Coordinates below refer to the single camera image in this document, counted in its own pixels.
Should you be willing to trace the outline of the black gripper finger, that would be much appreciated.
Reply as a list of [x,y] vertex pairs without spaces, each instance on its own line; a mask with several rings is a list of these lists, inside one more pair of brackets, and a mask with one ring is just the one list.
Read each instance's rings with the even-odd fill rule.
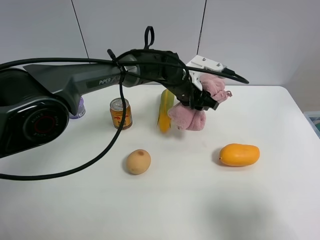
[[202,90],[196,94],[196,110],[207,111],[208,109],[216,110],[219,103],[211,97],[211,94]]

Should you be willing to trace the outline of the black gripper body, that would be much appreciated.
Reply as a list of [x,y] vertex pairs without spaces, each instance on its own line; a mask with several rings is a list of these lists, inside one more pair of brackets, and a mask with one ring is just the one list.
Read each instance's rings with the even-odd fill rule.
[[184,106],[202,110],[200,100],[203,95],[203,87],[199,80],[199,68],[191,66],[187,68],[189,74],[183,68],[162,66],[160,68],[160,76],[163,78],[162,85],[173,93]]

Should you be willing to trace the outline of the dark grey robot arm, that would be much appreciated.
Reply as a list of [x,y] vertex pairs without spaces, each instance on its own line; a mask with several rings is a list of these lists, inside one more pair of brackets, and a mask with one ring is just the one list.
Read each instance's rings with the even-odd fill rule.
[[184,105],[216,109],[218,102],[191,81],[176,53],[133,49],[111,58],[30,58],[0,66],[0,155],[7,157],[56,139],[78,111],[81,96],[120,84],[158,82]]

